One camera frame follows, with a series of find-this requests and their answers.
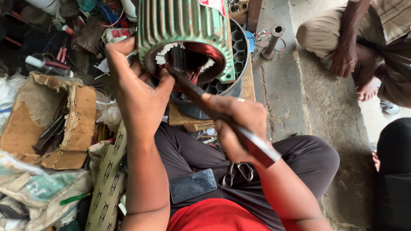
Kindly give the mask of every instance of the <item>hex socket pipe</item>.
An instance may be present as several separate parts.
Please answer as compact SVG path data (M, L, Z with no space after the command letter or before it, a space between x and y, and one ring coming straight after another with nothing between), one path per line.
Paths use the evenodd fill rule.
M268 46L263 48L261 56L265 59L272 59L275 56L276 51L274 50L275 45L277 44L278 38L280 38L285 33L284 23L275 23L271 27L271 40L268 43Z

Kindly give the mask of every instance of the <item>wooden stool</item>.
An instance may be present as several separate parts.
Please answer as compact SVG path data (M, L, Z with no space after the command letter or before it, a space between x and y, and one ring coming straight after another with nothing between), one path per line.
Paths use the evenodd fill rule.
M248 65L245 68L244 75L242 76L242 92L241 98L246 100L256 101L254 92L254 80L253 71L251 67L251 56L248 59ZM169 125L184 125L189 132L196 132L204 130L209 126L214 125L213 120L198 120L191 118L178 110L177 105L174 102L169 104Z

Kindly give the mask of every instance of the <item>red shirt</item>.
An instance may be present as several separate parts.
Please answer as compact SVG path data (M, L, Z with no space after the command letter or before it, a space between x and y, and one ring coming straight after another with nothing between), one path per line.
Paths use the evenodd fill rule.
M270 231L256 216L238 204L220 198L206 199L179 209L167 231Z

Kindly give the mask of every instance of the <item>smartphone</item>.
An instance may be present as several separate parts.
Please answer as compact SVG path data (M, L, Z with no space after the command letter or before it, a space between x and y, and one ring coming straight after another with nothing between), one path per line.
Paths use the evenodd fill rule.
M217 189L211 169L170 180L169 186L173 204Z

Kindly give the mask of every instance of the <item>green motor housing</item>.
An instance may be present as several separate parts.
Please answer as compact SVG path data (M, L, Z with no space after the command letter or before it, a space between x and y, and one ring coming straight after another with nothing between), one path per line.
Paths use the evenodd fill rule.
M138 17L137 51L141 64L156 75L156 55L166 45L193 42L209 44L221 52L224 62L214 64L200 73L197 83L217 78L221 83L236 80L231 44L228 6L224 0L225 17L216 9L203 6L199 0L134 0Z

